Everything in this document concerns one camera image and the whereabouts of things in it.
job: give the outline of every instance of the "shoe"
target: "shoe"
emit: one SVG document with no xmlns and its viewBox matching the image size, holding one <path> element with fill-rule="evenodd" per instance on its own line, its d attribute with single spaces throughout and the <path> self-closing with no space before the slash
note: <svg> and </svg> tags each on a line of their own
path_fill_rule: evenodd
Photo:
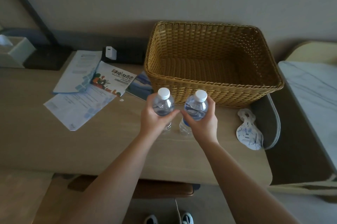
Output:
<svg viewBox="0 0 337 224">
<path fill-rule="evenodd" d="M 145 219 L 144 224 L 158 224 L 158 220 L 154 215 L 150 215 Z"/>
<path fill-rule="evenodd" d="M 181 224 L 193 224 L 193 218 L 190 213 L 184 213 L 181 217 Z"/>
</svg>

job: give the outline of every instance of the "plastic bottle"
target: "plastic bottle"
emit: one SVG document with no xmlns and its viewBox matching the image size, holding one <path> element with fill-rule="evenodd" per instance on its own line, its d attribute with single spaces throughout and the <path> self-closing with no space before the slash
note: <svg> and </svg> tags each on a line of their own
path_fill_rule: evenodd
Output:
<svg viewBox="0 0 337 224">
<path fill-rule="evenodd" d="M 174 110 L 174 99 L 170 94 L 169 89 L 160 88 L 158 90 L 158 95 L 154 99 L 152 104 L 153 110 L 159 116 L 166 116 L 170 114 Z M 169 131 L 171 129 L 171 122 L 166 125 L 164 128 L 164 132 Z"/>
<path fill-rule="evenodd" d="M 194 95 L 188 97 L 185 102 L 185 111 L 196 121 L 201 120 L 208 111 L 207 93 L 204 90 L 197 90 Z M 180 132 L 183 135 L 192 135 L 192 129 L 182 119 L 179 124 Z"/>
</svg>

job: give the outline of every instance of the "wicker basket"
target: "wicker basket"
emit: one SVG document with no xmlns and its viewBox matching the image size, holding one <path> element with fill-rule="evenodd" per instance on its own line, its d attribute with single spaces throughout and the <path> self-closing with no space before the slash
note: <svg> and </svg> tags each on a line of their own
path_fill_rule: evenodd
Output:
<svg viewBox="0 0 337 224">
<path fill-rule="evenodd" d="M 158 22 L 144 67 L 154 91 L 169 88 L 177 104 L 203 89 L 221 106 L 245 107 L 284 85 L 253 26 Z"/>
</svg>

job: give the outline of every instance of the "bottle cap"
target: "bottle cap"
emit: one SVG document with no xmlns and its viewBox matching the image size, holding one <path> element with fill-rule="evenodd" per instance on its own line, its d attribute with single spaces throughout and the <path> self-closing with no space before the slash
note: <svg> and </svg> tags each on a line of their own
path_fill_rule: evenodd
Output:
<svg viewBox="0 0 337 224">
<path fill-rule="evenodd" d="M 207 93 L 204 90 L 197 90 L 196 93 L 194 94 L 194 99 L 197 102 L 204 102 L 207 99 Z"/>
<path fill-rule="evenodd" d="M 170 97 L 170 91 L 168 88 L 159 88 L 158 97 L 162 100 L 166 100 Z"/>
</svg>

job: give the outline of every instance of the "white tissue box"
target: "white tissue box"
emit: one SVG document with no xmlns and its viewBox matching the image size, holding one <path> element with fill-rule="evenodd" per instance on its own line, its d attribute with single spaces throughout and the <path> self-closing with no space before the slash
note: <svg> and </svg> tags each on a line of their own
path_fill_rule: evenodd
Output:
<svg viewBox="0 0 337 224">
<path fill-rule="evenodd" d="M 36 48 L 24 37 L 7 37 L 13 46 L 0 45 L 0 67 L 24 68 L 23 62 Z"/>
</svg>

